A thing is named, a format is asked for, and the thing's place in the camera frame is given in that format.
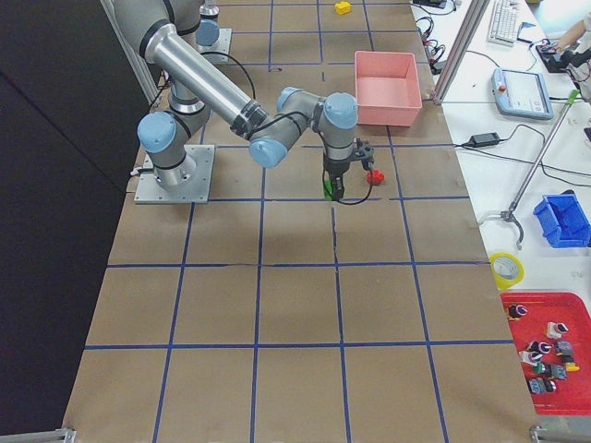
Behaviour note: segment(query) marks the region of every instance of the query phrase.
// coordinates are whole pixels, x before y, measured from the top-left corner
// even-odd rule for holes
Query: person's arm
[[[583,34],[585,34],[585,22],[583,20],[577,21],[554,45],[559,53],[562,53],[566,48],[575,43]]]

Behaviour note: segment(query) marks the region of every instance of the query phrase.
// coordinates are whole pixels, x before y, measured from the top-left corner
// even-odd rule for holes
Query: black wall
[[[61,427],[147,107],[98,0],[0,1],[0,435]]]

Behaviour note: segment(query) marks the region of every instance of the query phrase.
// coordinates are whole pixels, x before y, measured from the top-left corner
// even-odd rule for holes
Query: blue joint cap
[[[203,18],[196,33],[197,44],[201,46],[212,46],[220,38],[220,25],[217,21]]]
[[[138,125],[139,141],[151,154],[157,154],[168,148],[175,139],[175,135],[175,120],[167,113],[148,114]]]
[[[285,102],[287,102],[287,99],[289,99],[290,95],[292,95],[294,92],[298,92],[299,90],[302,90],[302,89],[301,88],[294,88],[293,86],[288,86],[287,88],[285,88],[281,91],[281,94],[279,94],[279,97],[277,98],[277,112],[278,113],[281,112],[281,110],[285,106]]]
[[[339,129],[351,129],[357,124],[357,101],[346,92],[334,92],[324,102],[324,115]]]
[[[250,156],[263,168],[274,168],[287,155],[287,148],[271,138],[255,138],[248,148]]]

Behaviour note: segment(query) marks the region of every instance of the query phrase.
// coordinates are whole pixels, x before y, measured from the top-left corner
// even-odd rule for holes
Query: white desk
[[[522,0],[520,7],[521,21],[535,23],[535,19],[527,4]],[[433,16],[435,29],[431,38],[437,39],[451,47],[459,29],[469,0],[464,0],[458,11],[449,16]],[[492,2],[482,18],[470,50],[489,55],[502,67],[527,69],[533,63],[526,43],[518,42],[513,48],[486,41],[486,32],[490,18]],[[413,8],[416,17],[426,14]],[[539,38],[544,35],[540,30]],[[457,76],[444,98],[445,113],[454,143],[466,142],[471,135],[486,132],[497,132],[501,138],[508,137],[514,127],[526,123],[544,134],[552,127],[553,121],[536,121],[501,115],[494,103],[491,92],[490,77],[495,66],[477,54],[466,54]],[[544,73],[549,95],[567,97],[573,89],[568,76],[548,74],[538,59],[531,69],[533,72]],[[558,115],[562,104],[553,104]],[[563,169],[591,173],[591,144],[585,142],[583,128],[591,126],[591,106],[585,102],[577,102],[567,115],[548,153],[544,158],[547,165]],[[515,136],[505,143],[493,147],[489,152],[517,157],[532,161],[542,147],[541,137],[528,129],[519,129]],[[458,150],[458,159],[462,167],[464,179],[477,219],[481,219],[492,210],[506,210],[513,200],[517,189],[529,171],[529,164],[507,162],[492,159],[483,154],[466,150]],[[591,178],[572,174],[550,172],[575,183],[591,185]],[[567,291],[579,295],[591,311],[591,249],[589,248],[552,248],[542,236],[542,230],[533,215],[534,207],[542,199],[542,195],[560,194],[566,189],[573,189],[587,217],[591,215],[591,188],[569,186],[546,177],[538,170],[527,188],[515,216],[524,226],[525,239],[523,249],[518,251],[515,245],[517,229],[504,221],[488,221],[480,226],[488,255],[495,252],[509,252],[518,257],[525,267],[524,280],[513,286],[514,290],[551,290]]]

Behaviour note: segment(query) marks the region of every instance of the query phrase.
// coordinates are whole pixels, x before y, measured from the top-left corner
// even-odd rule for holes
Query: tablet
[[[498,67],[492,75],[492,92],[501,114],[538,120],[554,117],[541,74]]]

